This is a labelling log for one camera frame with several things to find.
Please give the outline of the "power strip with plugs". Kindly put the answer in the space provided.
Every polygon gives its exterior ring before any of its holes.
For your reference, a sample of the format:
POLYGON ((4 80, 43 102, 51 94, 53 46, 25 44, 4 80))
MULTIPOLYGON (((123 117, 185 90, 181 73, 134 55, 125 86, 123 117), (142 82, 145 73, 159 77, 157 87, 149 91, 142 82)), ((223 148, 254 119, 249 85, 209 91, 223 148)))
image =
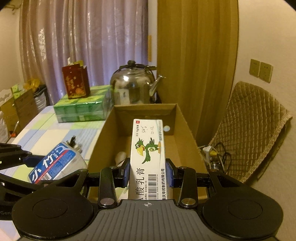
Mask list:
POLYGON ((219 142, 215 146, 200 146, 199 149, 207 170, 218 170, 225 174, 228 173, 232 163, 232 157, 226 151, 224 144, 219 142))

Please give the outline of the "open cardboard box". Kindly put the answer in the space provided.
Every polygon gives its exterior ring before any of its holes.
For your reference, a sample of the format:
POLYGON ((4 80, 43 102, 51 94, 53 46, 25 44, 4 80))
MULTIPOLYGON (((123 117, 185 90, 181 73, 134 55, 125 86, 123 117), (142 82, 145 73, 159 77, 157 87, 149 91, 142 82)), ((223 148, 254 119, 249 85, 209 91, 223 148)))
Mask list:
POLYGON ((206 173, 204 161, 177 104, 114 106, 94 146, 88 170, 116 166, 116 156, 130 158, 124 199, 172 199, 165 159, 176 167, 206 173))

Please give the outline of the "green tissue multipack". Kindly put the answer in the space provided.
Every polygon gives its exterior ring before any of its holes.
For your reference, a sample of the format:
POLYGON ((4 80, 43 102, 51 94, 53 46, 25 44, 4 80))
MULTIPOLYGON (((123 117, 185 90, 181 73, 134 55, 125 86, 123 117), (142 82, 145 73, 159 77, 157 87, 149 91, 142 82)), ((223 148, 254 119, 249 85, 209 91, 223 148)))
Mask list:
POLYGON ((54 111, 59 123, 102 121, 112 107, 110 85, 100 85, 90 87, 86 98, 69 99, 65 95, 54 105, 54 111))

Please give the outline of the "stainless steel kettle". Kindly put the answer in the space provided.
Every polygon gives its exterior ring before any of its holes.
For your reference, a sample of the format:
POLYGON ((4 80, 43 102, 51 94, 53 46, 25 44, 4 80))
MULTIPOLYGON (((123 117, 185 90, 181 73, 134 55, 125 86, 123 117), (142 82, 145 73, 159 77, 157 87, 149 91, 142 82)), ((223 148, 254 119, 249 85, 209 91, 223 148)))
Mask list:
POLYGON ((157 101, 157 88, 164 77, 155 78, 155 66, 129 60, 116 70, 110 80, 114 105, 152 104, 157 101))

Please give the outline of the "quilted chair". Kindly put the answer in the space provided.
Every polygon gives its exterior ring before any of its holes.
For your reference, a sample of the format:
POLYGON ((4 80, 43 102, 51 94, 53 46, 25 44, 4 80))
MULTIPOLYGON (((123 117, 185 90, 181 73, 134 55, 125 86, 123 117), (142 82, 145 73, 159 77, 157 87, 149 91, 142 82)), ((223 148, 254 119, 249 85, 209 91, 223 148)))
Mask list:
POLYGON ((278 151, 278 138, 292 113, 265 89, 240 81, 231 93, 226 113, 210 141, 222 143, 231 155, 226 173, 245 183, 260 168, 266 169, 278 151))

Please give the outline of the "cardboard box on floor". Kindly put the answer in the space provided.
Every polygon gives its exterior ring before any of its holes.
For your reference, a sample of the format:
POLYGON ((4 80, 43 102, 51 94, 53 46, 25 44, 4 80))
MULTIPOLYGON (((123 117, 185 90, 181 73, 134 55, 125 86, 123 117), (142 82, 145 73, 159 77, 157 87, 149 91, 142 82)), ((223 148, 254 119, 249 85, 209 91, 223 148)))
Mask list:
POLYGON ((8 132, 19 134, 38 114, 32 90, 26 91, 17 99, 13 97, 1 106, 8 132))

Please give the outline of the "purple curtain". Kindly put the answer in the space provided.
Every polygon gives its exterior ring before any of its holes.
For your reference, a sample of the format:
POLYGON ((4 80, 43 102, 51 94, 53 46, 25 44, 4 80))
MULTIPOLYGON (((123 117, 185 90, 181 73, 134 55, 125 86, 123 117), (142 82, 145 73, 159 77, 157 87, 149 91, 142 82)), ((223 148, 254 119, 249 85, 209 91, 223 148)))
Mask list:
POLYGON ((91 86, 108 84, 128 61, 147 64, 147 36, 147 1, 23 1, 23 77, 43 82, 56 103, 68 61, 84 62, 91 86))

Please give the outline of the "wall socket panel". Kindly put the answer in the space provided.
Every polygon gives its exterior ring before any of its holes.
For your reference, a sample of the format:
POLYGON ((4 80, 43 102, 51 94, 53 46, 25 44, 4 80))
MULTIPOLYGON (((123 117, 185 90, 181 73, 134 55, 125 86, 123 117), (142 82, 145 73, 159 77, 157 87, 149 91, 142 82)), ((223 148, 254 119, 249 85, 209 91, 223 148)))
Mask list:
POLYGON ((259 77, 261 62, 255 59, 250 60, 249 74, 254 77, 259 77))
POLYGON ((271 82, 273 66, 264 62, 260 64, 259 78, 267 83, 271 82))

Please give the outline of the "green boxes stack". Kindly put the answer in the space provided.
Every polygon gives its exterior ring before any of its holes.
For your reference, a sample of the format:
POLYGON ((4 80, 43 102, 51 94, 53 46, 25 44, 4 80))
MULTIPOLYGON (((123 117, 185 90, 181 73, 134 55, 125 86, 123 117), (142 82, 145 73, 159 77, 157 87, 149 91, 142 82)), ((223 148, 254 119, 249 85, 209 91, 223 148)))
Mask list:
POLYGON ((22 94, 26 92, 23 85, 21 83, 15 84, 11 87, 11 92, 13 94, 14 99, 19 98, 22 94))

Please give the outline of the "white parrot ointment box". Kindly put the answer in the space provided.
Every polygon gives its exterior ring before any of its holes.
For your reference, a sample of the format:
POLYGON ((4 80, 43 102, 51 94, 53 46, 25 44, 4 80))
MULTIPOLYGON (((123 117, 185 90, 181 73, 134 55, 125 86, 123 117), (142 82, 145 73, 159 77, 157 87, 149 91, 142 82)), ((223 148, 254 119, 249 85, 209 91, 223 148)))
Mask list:
POLYGON ((162 120, 133 120, 128 198, 167 199, 162 120))

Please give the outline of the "dark red gift box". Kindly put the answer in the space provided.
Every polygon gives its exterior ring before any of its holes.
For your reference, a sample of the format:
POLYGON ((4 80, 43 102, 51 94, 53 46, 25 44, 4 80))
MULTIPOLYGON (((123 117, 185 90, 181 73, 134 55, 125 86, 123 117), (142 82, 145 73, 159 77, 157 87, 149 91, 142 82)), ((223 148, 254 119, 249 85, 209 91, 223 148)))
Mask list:
POLYGON ((62 73, 69 99, 85 98, 90 95, 87 66, 82 60, 62 67, 62 73))

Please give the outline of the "blue dental floss box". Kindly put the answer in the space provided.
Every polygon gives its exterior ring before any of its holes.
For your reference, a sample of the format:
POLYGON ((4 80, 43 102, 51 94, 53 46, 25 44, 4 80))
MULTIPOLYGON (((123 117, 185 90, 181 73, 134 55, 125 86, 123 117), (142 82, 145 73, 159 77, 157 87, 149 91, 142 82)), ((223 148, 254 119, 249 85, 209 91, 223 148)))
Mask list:
POLYGON ((65 142, 60 142, 29 173, 32 184, 41 181, 61 179, 79 169, 86 169, 87 164, 81 154, 65 142))

